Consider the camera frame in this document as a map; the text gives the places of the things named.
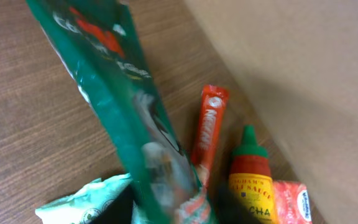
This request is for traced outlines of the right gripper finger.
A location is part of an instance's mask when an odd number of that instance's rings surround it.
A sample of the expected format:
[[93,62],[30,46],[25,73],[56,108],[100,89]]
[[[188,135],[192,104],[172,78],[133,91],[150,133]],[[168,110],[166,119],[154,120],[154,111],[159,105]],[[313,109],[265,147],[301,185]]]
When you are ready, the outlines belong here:
[[131,224],[134,191],[128,185],[90,224]]

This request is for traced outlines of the pale green wipes packet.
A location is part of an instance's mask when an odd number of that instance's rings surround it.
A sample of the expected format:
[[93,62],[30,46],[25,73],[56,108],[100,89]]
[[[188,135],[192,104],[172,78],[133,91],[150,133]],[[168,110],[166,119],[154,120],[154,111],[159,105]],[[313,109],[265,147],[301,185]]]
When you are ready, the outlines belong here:
[[[128,186],[132,178],[121,174],[106,180],[100,178],[84,185],[75,194],[56,199],[35,209],[42,223],[87,224],[99,216]],[[145,224],[148,219],[134,200],[131,224]]]

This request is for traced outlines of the red sriracha sauce bottle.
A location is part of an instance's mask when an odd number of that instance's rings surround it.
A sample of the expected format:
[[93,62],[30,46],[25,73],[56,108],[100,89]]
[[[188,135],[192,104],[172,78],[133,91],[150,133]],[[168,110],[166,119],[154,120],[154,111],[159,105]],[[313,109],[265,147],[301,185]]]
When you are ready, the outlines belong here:
[[257,142],[254,127],[244,126],[241,143],[232,152],[229,188],[261,223],[277,223],[273,179],[267,150]]

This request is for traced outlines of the red coffee stick sachet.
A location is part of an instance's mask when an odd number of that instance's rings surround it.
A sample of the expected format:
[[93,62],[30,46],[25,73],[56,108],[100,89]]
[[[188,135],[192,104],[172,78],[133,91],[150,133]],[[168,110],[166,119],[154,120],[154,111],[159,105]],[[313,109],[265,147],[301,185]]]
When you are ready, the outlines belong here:
[[219,132],[228,98],[228,91],[221,87],[214,85],[203,87],[200,117],[191,161],[196,167],[201,183],[206,187],[218,146]]

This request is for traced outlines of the red tissue packet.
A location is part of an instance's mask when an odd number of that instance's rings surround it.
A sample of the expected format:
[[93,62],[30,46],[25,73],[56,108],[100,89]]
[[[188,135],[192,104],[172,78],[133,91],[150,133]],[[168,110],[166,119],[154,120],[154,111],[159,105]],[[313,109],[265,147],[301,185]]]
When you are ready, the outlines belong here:
[[312,224],[310,200],[305,184],[278,180],[273,182],[279,224]]

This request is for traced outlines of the green 3M gloves packet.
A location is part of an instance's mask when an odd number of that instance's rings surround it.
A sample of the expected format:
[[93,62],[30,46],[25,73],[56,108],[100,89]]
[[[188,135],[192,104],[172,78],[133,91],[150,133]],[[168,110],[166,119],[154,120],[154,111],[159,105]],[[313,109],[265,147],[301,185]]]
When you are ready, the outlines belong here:
[[154,223],[216,223],[119,1],[30,0],[28,6],[109,134]]

